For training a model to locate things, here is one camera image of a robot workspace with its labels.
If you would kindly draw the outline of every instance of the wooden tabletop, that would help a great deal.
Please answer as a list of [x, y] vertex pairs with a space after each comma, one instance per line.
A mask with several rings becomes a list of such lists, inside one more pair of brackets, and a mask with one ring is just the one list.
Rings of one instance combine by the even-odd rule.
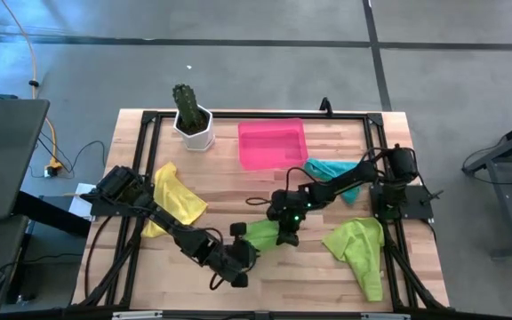
[[[143, 109], [122, 109], [116, 124], [108, 155], [106, 172], [114, 165], [132, 166], [133, 154]], [[389, 146], [400, 143], [412, 147], [412, 138], [403, 112], [382, 113]], [[237, 124], [239, 119], [214, 119], [215, 144], [206, 153], [187, 151], [181, 137], [172, 128], [172, 119], [163, 120], [157, 146], [155, 169], [172, 161], [178, 179], [208, 203], [208, 209], [196, 222], [198, 227], [218, 228], [228, 234], [234, 222], [266, 219], [265, 206], [249, 206], [249, 196], [269, 198], [285, 188], [285, 170], [246, 172], [238, 161]], [[365, 152], [363, 125], [353, 120], [305, 120], [305, 134], [310, 157], [323, 160], [358, 161]], [[146, 165], [151, 137], [148, 130], [142, 157]], [[373, 139], [378, 136], [373, 131]], [[293, 172], [290, 182], [296, 188], [306, 182]], [[266, 252], [248, 274], [248, 288], [231, 288], [223, 284], [209, 289], [212, 272], [200, 268], [180, 253], [169, 236], [142, 239], [132, 309], [197, 309], [197, 310], [273, 310], [273, 311], [391, 311], [384, 259], [380, 259], [384, 301], [367, 302], [350, 267], [336, 261], [321, 244], [321, 239], [353, 217], [372, 216], [368, 186], [363, 185], [353, 205], [338, 198], [323, 210], [308, 213], [298, 232], [300, 246], [283, 244]], [[92, 289], [108, 270], [114, 257], [121, 219], [113, 218], [100, 235], [90, 266]], [[83, 264], [78, 274], [73, 303], [84, 298], [84, 268], [90, 243], [101, 220], [92, 224], [86, 243]], [[448, 304], [444, 278], [436, 243], [427, 225], [404, 221], [404, 232], [412, 268], [424, 285], [443, 304]], [[123, 269], [117, 299], [123, 292]], [[397, 271], [401, 297], [406, 302], [402, 273]]]

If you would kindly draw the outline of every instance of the yellow towel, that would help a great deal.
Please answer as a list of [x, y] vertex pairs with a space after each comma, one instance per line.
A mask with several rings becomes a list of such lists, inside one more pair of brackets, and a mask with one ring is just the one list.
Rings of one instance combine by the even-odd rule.
[[[156, 184], [153, 198], [168, 213], [185, 225], [190, 225], [206, 209], [206, 202], [192, 193], [175, 176], [177, 167], [173, 163], [167, 163], [156, 172], [154, 183]], [[143, 237], [156, 237], [164, 235], [165, 230], [148, 220], [141, 231]]]

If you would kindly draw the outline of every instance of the gray floor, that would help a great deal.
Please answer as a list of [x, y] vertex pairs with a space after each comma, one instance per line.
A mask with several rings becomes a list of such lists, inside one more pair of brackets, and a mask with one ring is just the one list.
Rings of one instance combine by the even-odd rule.
[[[39, 35], [204, 39], [368, 40], [360, 0], [8, 0]], [[372, 0], [379, 38], [403, 42], [512, 43], [512, 1]], [[0, 33], [16, 33], [0, 3]], [[202, 46], [35, 47], [40, 97], [51, 101], [60, 147], [74, 157], [109, 142], [120, 108], [172, 106], [171, 88], [192, 84], [208, 108], [381, 110], [369, 49]], [[510, 244], [491, 186], [466, 179], [466, 155], [512, 128], [512, 52], [383, 50], [394, 110], [405, 111], [420, 170], [435, 201], [438, 250], [450, 302], [463, 311], [512, 316]], [[27, 98], [24, 44], [0, 44], [0, 93]], [[38, 148], [40, 174], [48, 155]], [[72, 180], [27, 176], [23, 189], [61, 195], [103, 172], [100, 149], [85, 151]]]

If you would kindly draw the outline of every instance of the pink tray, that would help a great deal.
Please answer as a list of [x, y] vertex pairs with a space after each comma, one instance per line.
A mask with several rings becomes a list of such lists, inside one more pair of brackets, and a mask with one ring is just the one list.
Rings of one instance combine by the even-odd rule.
[[303, 121], [294, 118], [239, 123], [238, 154], [245, 170], [303, 165], [308, 160]]

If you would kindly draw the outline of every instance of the lime green cloth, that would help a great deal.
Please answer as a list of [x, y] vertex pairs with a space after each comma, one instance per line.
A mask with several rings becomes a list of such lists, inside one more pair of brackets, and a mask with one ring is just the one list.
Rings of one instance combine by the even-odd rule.
[[277, 221], [261, 220], [248, 223], [244, 240], [247, 240], [256, 250], [264, 252], [276, 247], [278, 230]]
[[337, 227], [323, 240], [335, 259], [347, 262], [368, 301], [382, 301], [380, 248], [382, 226], [374, 218], [355, 218]]

